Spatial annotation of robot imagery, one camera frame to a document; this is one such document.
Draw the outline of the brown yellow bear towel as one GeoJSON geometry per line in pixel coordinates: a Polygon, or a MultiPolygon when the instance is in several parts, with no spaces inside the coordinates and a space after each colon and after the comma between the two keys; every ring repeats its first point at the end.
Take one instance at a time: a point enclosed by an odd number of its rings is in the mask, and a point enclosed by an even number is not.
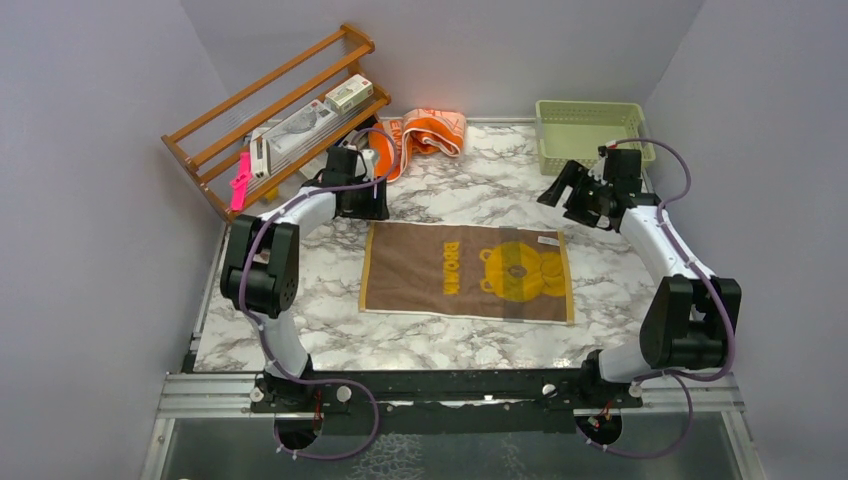
{"type": "Polygon", "coordinates": [[[576,319],[564,235],[514,227],[374,222],[358,304],[363,312],[576,319]]]}

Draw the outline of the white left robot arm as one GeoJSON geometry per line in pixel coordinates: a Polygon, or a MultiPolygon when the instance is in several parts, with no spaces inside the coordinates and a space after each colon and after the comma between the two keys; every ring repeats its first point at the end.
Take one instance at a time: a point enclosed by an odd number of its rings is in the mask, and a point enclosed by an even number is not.
{"type": "Polygon", "coordinates": [[[326,164],[293,198],[258,216],[232,222],[221,273],[221,294],[253,324],[266,357],[262,384],[298,411],[313,401],[311,358],[291,312],[300,279],[303,238],[338,217],[386,220],[387,183],[378,178],[373,149],[331,147],[326,164]]]}

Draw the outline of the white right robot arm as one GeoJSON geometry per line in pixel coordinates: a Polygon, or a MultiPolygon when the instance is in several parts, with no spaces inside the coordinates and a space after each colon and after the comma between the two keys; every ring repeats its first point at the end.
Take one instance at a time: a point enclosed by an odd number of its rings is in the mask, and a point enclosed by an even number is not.
{"type": "Polygon", "coordinates": [[[564,207],[589,227],[607,220],[640,257],[656,284],[637,339],[590,354],[577,380],[579,398],[600,407],[617,384],[665,375],[699,382],[727,375],[736,356],[741,287],[698,260],[674,228],[667,204],[642,189],[642,155],[616,144],[598,150],[588,168],[569,160],[538,201],[564,207]]]}

